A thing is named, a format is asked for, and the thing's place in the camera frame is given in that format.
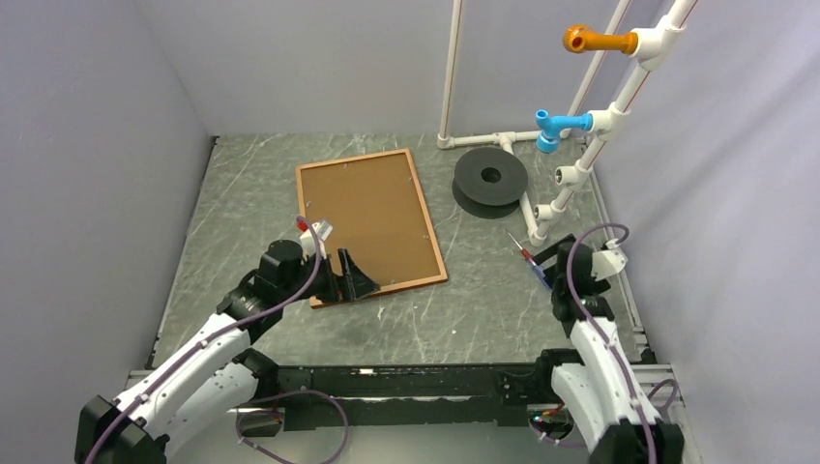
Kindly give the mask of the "blue red screwdriver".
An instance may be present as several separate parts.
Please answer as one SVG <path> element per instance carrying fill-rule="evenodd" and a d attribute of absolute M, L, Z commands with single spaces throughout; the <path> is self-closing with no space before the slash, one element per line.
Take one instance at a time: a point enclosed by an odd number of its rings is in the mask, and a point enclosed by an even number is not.
<path fill-rule="evenodd" d="M 532 273 L 536 276 L 536 278 L 539 280 L 539 282 L 542 284 L 542 286 L 543 286 L 546 290 L 550 290 L 550 289 L 551 289 L 551 287 L 550 287 L 549 283 L 548 283 L 548 282 L 547 282 L 547 280 L 546 280 L 546 276 L 545 276 L 544 270 L 543 270 L 543 269 L 542 269 L 542 268 L 541 268 L 541 267 L 540 267 L 540 266 L 536 263 L 535 259 L 533 258 L 532 254 L 529 252 L 529 250 L 528 250 L 528 249 L 526 249 L 526 248 L 525 248 L 525 247 L 524 247 L 524 246 L 523 246 L 523 245 L 522 245 L 522 244 L 521 244 L 521 243 L 520 243 L 520 242 L 519 242 L 519 241 L 518 241 L 518 240 L 517 240 L 517 239 L 513 236 L 513 234 L 512 234 L 512 233 L 511 233 L 508 229 L 504 229 L 504 231 L 505 231 L 505 233 L 506 233 L 506 234 L 510 237 L 510 239 L 513 241 L 514 245 L 517 247 L 517 249 L 519 250 L 520 254 L 522 255 L 522 257 L 523 257 L 523 259 L 524 259 L 525 263 L 528 265 L 528 267 L 530 268 L 530 270 L 532 271 Z"/>

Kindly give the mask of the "orange wooden picture frame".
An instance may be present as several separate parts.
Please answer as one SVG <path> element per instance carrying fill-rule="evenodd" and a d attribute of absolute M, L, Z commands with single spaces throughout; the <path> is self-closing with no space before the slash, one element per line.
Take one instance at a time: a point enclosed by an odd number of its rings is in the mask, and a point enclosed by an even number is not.
<path fill-rule="evenodd" d="M 410 150 L 301 164 L 295 174 L 301 215 L 333 227 L 325 244 L 335 272 L 345 248 L 379 297 L 448 281 Z"/>

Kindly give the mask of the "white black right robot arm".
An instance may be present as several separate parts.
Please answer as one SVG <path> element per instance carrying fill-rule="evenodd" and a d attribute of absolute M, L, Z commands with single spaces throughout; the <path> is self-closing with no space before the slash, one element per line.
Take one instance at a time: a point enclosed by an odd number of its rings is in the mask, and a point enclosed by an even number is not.
<path fill-rule="evenodd" d="M 617 246 L 611 241 L 595 251 L 568 235 L 534 255 L 571 348 L 543 352 L 533 388 L 541 399 L 563 403 L 589 462 L 681 463 L 684 433 L 641 389 L 603 295 L 608 278 L 626 264 Z"/>

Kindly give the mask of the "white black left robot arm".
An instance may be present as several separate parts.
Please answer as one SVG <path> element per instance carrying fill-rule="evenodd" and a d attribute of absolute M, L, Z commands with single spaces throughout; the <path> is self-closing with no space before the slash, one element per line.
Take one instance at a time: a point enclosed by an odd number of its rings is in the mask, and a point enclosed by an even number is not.
<path fill-rule="evenodd" d="M 335 274 L 319 244 L 278 240 L 228 292 L 205 325 L 147 377 L 112 400 L 93 397 L 79 416 L 77 463 L 164 463 L 218 415 L 286 393 L 279 366 L 253 343 L 296 301 L 355 302 L 379 291 L 349 252 Z"/>

